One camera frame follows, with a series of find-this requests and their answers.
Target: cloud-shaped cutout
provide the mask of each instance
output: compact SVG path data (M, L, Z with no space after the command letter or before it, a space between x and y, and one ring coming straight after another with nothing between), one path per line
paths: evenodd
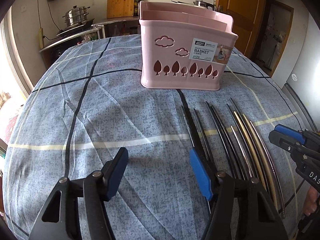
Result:
M162 36L161 38L157 38L155 40L155 42L156 42L156 45L164 47L164 48L171 47L171 46L174 45L173 44L174 43L174 39L169 38L168 36Z
M185 48L177 49L176 55L178 55L180 57L185 57L185 56L189 55L189 51L187 51Z

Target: blue gripper pad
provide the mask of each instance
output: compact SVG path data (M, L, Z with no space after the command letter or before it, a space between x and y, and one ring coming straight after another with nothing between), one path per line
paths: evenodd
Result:
M296 139L302 145L304 145L306 143L306 138L304 138L301 133L299 133L298 131L295 131L289 127L286 127L284 125L277 124L275 127L275 131Z
M189 156L190 164L198 181L200 191L202 195L205 196L206 199L209 201L213 197L213 193L211 191L211 180L207 172L205 171L204 166L202 165L199 156L194 148L190 150Z
M110 178L108 179L108 199L111 199L117 193L125 168L128 164L128 159L128 150L124 148L124 151L122 152L116 166L114 167L112 174L110 175Z

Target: wooden cutting board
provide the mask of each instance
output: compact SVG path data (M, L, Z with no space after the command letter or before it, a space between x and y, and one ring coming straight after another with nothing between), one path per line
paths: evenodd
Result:
M107 0L107 18L133 16L134 0Z

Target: leaf-shaped cutout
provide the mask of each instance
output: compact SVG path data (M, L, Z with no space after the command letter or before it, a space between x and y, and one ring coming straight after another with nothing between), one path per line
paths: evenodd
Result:
M185 77L185 74L188 73L187 67L183 67L182 70L181 70L181 73L182 73L182 77Z
M180 64L178 61L176 61L172 66L173 75L176 76L179 70L180 70Z
M212 73L212 76L213 76L213 78L215 78L216 76L218 76L218 70L215 70L215 71Z
M200 68L199 71L198 71L198 75L199 75L198 77L201 77L201 75L203 74L203 72L204 72L204 71L203 71L203 68Z
M153 67L153 70L156 72L156 76L158 76L159 72L161 72L162 65L161 65L161 62L159 60L156 61L155 65Z
M197 72L197 63L193 63L190 70L189 70L191 77L193 77L193 74L195 74L196 72Z
M211 75L211 72L212 72L212 65L209 65L205 70L205 75L206 75L205 78L208 78L208 76Z
M164 75L167 76L168 73L170 72L170 67L167 65L163 68L163 72L165 73Z

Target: bolt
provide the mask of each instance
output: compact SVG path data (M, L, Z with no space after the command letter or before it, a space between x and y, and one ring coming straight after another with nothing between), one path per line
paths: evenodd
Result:
M226 176L226 173L224 171L218 171L217 175L218 175L218 177L223 178Z
M259 183L259 179L258 178L251 178L251 182L253 184L258 184Z
M94 172L92 173L92 176L94 176L94 177L100 177L101 174L102 174L101 171L94 171Z
M61 179L59 179L60 183L66 183L68 181L67 177L62 177Z

